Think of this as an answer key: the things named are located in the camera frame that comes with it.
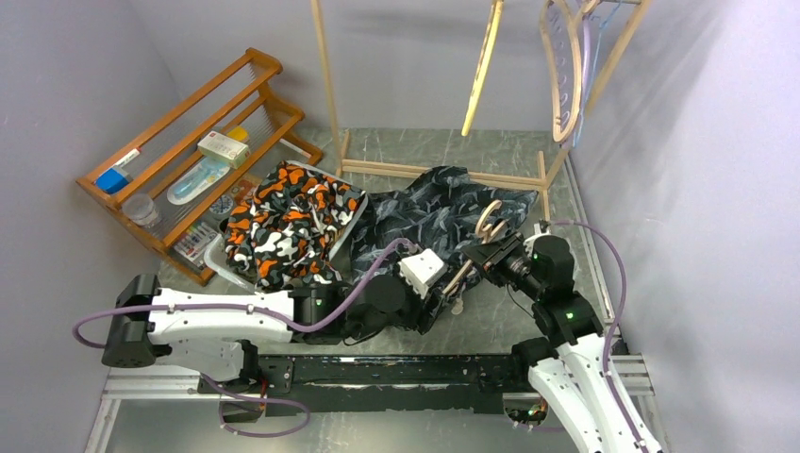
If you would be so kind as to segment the dark patterned shorts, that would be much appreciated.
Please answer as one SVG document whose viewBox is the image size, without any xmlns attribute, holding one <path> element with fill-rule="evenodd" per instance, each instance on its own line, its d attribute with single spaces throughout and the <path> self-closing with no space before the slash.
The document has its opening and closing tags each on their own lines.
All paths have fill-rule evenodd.
<svg viewBox="0 0 800 453">
<path fill-rule="evenodd" d="M 365 211 L 350 236 L 351 275 L 360 280 L 383 249 L 397 238 L 405 238 L 432 249 L 447 265 L 453 278 L 466 261 L 461 248 L 479 244 L 475 225 L 492 200 L 503 206 L 490 222 L 507 220 L 505 234 L 523 226 L 537 201 L 535 191 L 508 190 L 471 180 L 466 169 L 434 167 L 418 176 L 405 189 L 370 193 Z M 464 278 L 455 298 L 481 281 L 476 270 Z"/>
</svg>

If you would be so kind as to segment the light blue wire hanger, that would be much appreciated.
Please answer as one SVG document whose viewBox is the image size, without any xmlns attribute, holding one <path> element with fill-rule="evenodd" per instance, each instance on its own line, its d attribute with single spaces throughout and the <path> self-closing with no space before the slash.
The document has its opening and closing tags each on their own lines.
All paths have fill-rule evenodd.
<svg viewBox="0 0 800 453">
<path fill-rule="evenodd" d="M 589 78 L 589 85 L 588 85 L 589 89 L 588 89 L 587 99 L 586 99 L 586 101 L 584 103 L 584 108 L 583 108 L 583 124 L 582 124 L 582 128 L 581 128 L 579 140 L 578 140 L 577 144 L 574 144 L 574 135 L 573 135 L 572 147 L 577 147 L 579 145 L 579 143 L 580 143 L 580 140 L 581 140 L 581 134 L 582 134 L 584 122 L 585 122 L 586 115 L 587 115 L 586 109 L 588 107 L 588 101 L 589 101 L 590 95 L 592 93 L 592 89 L 594 87 L 595 79 L 596 79 L 597 74 L 598 74 L 598 65 L 599 65 L 599 61 L 600 61 L 600 51 L 601 51 L 601 48 L 603 46 L 605 31 L 608 28 L 608 26 L 610 25 L 610 23 L 613 21 L 614 16 L 616 15 L 617 11 L 619 10 L 621 5 L 623 4 L 622 1 L 610 1 L 610 3 L 611 3 L 611 7 L 605 8 L 605 7 L 602 7 L 602 4 L 604 4 L 604 1 L 601 1 L 600 4 L 598 5 L 598 7 L 601 9 L 601 11 L 597 12 L 597 9 L 595 9 L 595 10 L 593 10 L 591 12 L 591 14 L 592 14 L 592 21 L 591 21 L 591 25 L 592 25 L 592 64 L 590 66 L 590 78 Z"/>
</svg>

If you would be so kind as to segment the cream yellow hanger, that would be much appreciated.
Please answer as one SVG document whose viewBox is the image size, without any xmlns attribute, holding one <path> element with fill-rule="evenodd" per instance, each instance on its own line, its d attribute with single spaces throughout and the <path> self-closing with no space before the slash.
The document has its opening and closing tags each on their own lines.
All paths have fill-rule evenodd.
<svg viewBox="0 0 800 453">
<path fill-rule="evenodd" d="M 470 133 L 475 120 L 487 73 L 491 65 L 492 54 L 502 20 L 504 5 L 505 2 L 503 0 L 494 0 L 491 4 L 490 15 L 475 69 L 475 77 L 468 99 L 465 119 L 460 131 L 462 137 L 466 137 Z"/>
</svg>

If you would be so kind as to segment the light wooden hanger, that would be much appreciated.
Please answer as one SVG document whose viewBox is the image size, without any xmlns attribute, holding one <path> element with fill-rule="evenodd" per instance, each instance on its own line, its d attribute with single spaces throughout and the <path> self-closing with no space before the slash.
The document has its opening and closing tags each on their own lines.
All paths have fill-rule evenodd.
<svg viewBox="0 0 800 453">
<path fill-rule="evenodd" d="M 503 202 L 501 200 L 492 200 L 489 206 L 480 214 L 475 225 L 475 235 L 479 239 L 479 244 L 492 242 L 506 229 L 508 221 L 505 219 L 500 219 L 494 223 L 490 222 L 491 215 L 499 211 L 502 206 Z M 466 260 L 448 285 L 443 289 L 442 293 L 445 296 L 455 294 L 460 282 L 471 272 L 472 266 L 473 262 L 471 260 Z"/>
</svg>

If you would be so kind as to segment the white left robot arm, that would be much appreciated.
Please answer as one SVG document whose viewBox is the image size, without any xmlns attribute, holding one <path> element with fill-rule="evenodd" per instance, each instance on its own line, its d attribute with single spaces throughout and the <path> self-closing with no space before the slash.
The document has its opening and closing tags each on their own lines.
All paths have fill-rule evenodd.
<svg viewBox="0 0 800 453">
<path fill-rule="evenodd" d="M 353 301 L 345 283 L 291 286 L 274 293 L 195 294 L 134 277 L 118 295 L 101 362 L 112 368 L 168 364 L 192 369 L 235 391 L 259 384 L 258 345 L 339 344 L 387 327 L 430 329 L 427 300 L 402 278 L 370 279 Z"/>
</svg>

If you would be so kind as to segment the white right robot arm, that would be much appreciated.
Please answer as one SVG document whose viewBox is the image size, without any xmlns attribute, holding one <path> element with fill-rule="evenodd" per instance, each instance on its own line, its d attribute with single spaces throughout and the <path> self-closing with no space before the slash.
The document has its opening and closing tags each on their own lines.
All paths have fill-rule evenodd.
<svg viewBox="0 0 800 453">
<path fill-rule="evenodd" d="M 543 397 L 579 451 L 662 451 L 609 358 L 603 323 L 575 289 L 575 260 L 565 239 L 515 234 L 463 253 L 492 284 L 531 299 L 542 335 L 513 346 L 518 359 L 509 379 Z"/>
</svg>

